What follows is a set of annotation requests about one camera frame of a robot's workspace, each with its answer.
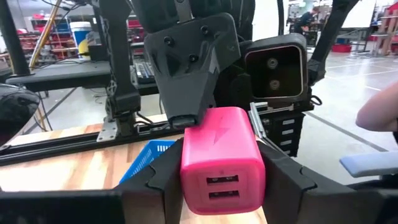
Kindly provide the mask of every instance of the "pink charger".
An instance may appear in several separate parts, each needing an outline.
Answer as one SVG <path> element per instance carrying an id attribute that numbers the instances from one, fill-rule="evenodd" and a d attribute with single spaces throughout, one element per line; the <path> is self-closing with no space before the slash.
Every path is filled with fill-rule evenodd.
<path id="1" fill-rule="evenodd" d="M 187 205 L 198 215 L 258 209 L 266 170 L 246 112 L 208 109 L 200 126 L 186 128 L 180 176 Z"/>

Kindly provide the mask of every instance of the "usb port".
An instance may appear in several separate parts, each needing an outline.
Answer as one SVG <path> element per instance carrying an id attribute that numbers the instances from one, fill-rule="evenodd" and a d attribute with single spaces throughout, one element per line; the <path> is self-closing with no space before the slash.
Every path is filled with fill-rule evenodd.
<path id="1" fill-rule="evenodd" d="M 213 178 L 206 178 L 207 184 L 219 184 L 225 182 L 238 182 L 239 178 L 238 175 L 231 176 L 231 177 L 213 177 Z"/>
<path id="2" fill-rule="evenodd" d="M 228 198 L 228 197 L 239 197 L 239 191 L 238 190 L 230 190 L 227 192 L 211 192 L 211 193 L 209 193 L 210 199 Z"/>

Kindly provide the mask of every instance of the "wooden tabletop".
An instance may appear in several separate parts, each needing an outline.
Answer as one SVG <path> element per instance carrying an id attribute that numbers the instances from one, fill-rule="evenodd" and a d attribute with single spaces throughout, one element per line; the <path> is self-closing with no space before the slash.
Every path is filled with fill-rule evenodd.
<path id="1" fill-rule="evenodd" d="M 164 120 L 165 116 L 155 115 L 150 116 L 149 119 L 157 122 Z M 46 133 L 28 134 L 14 138 L 10 144 L 17 145 L 93 133 L 100 131 L 101 127 L 102 124 L 94 124 Z M 178 139 L 180 137 L 182 135 L 164 139 Z M 112 189 L 118 185 L 121 177 L 146 145 L 146 142 L 135 142 L 0 167 L 0 186 L 3 191 Z M 180 223 L 266 224 L 267 222 L 262 208 L 255 212 L 237 215 L 199 216 L 193 214 L 184 204 Z"/>

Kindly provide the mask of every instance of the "blue plastic basket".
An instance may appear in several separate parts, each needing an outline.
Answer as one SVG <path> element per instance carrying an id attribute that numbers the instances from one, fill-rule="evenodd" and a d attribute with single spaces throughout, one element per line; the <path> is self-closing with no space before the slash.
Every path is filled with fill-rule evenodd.
<path id="1" fill-rule="evenodd" d="M 139 153 L 137 159 L 131 164 L 131 167 L 123 175 L 119 184 L 134 176 L 134 174 L 138 173 L 145 166 L 149 165 L 154 159 L 158 158 L 163 152 L 166 151 L 166 149 L 168 149 L 174 143 L 174 140 L 149 141 Z"/>

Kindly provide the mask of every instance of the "person's arm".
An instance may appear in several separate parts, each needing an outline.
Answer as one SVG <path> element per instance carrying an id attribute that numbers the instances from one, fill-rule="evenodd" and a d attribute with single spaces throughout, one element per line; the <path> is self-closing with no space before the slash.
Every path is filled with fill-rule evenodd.
<path id="1" fill-rule="evenodd" d="M 356 125 L 369 131 L 398 131 L 398 82 L 374 95 L 358 112 Z"/>

